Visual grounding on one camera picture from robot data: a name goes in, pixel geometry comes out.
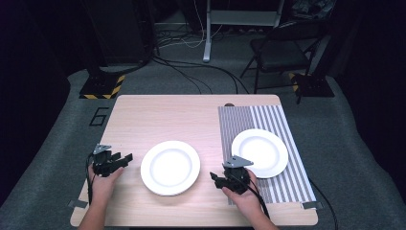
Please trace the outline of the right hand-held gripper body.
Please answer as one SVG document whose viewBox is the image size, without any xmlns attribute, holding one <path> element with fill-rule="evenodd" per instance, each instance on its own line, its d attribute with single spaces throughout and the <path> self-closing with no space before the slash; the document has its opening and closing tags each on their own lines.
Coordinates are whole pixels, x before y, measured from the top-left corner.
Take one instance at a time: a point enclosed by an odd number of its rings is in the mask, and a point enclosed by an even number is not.
<svg viewBox="0 0 406 230">
<path fill-rule="evenodd" d="M 248 189 L 250 175 L 245 169 L 252 166 L 253 162 L 240 156 L 231 156 L 223 163 L 225 182 L 224 187 L 242 195 Z"/>
</svg>

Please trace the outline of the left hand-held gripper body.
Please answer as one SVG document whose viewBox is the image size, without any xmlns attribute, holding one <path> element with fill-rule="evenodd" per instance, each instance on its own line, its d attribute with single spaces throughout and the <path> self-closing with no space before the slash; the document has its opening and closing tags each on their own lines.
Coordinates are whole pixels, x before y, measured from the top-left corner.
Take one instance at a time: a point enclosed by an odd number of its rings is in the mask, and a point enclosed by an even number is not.
<svg viewBox="0 0 406 230">
<path fill-rule="evenodd" d="M 97 175 L 107 177 L 119 168 L 117 158 L 111 154 L 110 146 L 97 144 L 92 157 L 93 170 Z"/>
</svg>

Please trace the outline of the white round plate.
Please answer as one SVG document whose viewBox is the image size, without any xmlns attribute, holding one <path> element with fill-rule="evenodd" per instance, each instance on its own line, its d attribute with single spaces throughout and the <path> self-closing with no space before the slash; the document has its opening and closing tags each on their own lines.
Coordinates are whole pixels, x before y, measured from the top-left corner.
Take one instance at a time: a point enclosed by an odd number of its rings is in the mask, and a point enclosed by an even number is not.
<svg viewBox="0 0 406 230">
<path fill-rule="evenodd" d="M 252 162 L 247 169 L 258 178 L 279 175 L 287 166 L 289 154 L 285 143 L 274 133 L 251 128 L 239 133 L 232 143 L 232 155 Z"/>
<path fill-rule="evenodd" d="M 197 151 L 181 141 L 166 141 L 151 148 L 141 163 L 146 187 L 159 196 L 177 196 L 187 191 L 200 173 Z"/>
</svg>

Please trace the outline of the person's left hand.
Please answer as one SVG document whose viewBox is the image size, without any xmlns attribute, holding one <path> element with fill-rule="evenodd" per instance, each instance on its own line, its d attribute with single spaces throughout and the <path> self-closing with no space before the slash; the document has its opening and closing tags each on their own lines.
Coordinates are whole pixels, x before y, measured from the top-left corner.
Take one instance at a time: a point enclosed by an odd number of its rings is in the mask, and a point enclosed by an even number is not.
<svg viewBox="0 0 406 230">
<path fill-rule="evenodd" d="M 113 194 L 116 180 L 123 174 L 124 168 L 118 168 L 107 177 L 98 176 L 94 173 L 93 166 L 88 167 L 91 179 L 92 198 L 90 205 L 95 207 L 106 207 Z"/>
</svg>

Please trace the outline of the person's right hand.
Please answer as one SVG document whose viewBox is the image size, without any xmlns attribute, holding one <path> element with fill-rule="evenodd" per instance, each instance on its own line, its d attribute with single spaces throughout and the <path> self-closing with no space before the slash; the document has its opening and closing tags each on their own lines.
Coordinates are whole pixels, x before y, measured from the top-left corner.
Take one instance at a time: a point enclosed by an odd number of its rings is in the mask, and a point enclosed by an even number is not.
<svg viewBox="0 0 406 230">
<path fill-rule="evenodd" d="M 250 183 L 246 192 L 239 195 L 230 189 L 223 187 L 222 192 L 230 198 L 237 206 L 239 211 L 249 220 L 256 220 L 260 217 L 266 217 L 263 213 L 261 204 L 259 202 L 256 176 L 248 170 L 250 175 Z"/>
</svg>

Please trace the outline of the grey white striped placemat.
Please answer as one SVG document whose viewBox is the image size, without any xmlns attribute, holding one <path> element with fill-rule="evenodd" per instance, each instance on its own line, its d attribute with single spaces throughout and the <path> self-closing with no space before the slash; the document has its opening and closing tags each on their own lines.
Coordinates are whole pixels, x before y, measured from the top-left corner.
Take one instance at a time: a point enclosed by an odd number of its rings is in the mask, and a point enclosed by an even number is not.
<svg viewBox="0 0 406 230">
<path fill-rule="evenodd" d="M 232 155 L 232 143 L 244 130 L 270 131 L 285 143 L 289 154 L 286 168 L 271 178 L 259 178 L 260 194 L 267 203 L 308 202 L 316 199 L 301 155 L 280 105 L 221 106 L 218 109 L 223 157 Z"/>
</svg>

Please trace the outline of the grey tape strip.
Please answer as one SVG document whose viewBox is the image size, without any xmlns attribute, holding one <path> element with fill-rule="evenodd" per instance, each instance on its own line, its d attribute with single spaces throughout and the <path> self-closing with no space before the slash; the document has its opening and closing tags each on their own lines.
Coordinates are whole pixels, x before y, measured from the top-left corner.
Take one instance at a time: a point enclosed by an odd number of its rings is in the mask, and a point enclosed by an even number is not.
<svg viewBox="0 0 406 230">
<path fill-rule="evenodd" d="M 324 205 L 320 201 L 308 201 L 308 202 L 303 202 L 302 207 L 305 210 L 307 210 L 307 209 L 319 210 L 319 209 L 323 209 Z"/>
<path fill-rule="evenodd" d="M 78 200 L 78 199 L 71 199 L 67 206 L 70 208 L 86 208 L 88 203 L 86 201 Z"/>
</svg>

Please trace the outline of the yellow black striped stand base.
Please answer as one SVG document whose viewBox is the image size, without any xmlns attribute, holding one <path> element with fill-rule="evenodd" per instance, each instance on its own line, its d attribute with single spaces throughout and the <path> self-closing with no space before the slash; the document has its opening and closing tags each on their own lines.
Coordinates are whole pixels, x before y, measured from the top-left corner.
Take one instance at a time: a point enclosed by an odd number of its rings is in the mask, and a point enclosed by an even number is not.
<svg viewBox="0 0 406 230">
<path fill-rule="evenodd" d="M 297 96 L 296 104 L 299 104 L 303 97 L 334 97 L 334 93 L 326 79 L 317 79 L 310 75 L 295 73 L 290 73 L 289 78 Z"/>
<path fill-rule="evenodd" d="M 103 81 L 88 79 L 79 91 L 81 99 L 114 99 L 121 90 L 125 75 L 109 76 Z"/>
</svg>

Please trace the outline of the black folding chair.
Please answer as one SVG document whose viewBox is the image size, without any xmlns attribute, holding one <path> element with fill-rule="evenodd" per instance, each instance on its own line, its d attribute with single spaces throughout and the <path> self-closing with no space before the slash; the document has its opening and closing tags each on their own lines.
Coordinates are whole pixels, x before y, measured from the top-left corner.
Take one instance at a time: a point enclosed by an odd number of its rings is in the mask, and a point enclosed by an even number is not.
<svg viewBox="0 0 406 230">
<path fill-rule="evenodd" d="M 309 73 L 322 39 L 327 34 L 327 22 L 322 19 L 287 21 L 272 29 L 264 38 L 250 41 L 253 56 L 240 74 L 256 70 L 254 93 L 259 90 L 259 73 L 282 74 L 305 70 Z"/>
</svg>

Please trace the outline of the white metal stand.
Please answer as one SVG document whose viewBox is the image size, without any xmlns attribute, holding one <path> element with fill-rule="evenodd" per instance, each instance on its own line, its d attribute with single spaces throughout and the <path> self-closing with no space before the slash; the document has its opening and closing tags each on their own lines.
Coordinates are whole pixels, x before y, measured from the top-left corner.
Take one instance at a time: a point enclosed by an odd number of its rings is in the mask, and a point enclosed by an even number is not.
<svg viewBox="0 0 406 230">
<path fill-rule="evenodd" d="M 206 41 L 203 54 L 204 62 L 209 62 L 211 60 L 213 25 L 276 27 L 280 24 L 285 0 L 278 0 L 279 5 L 275 11 L 213 10 L 211 2 L 212 0 L 206 0 Z"/>
</svg>

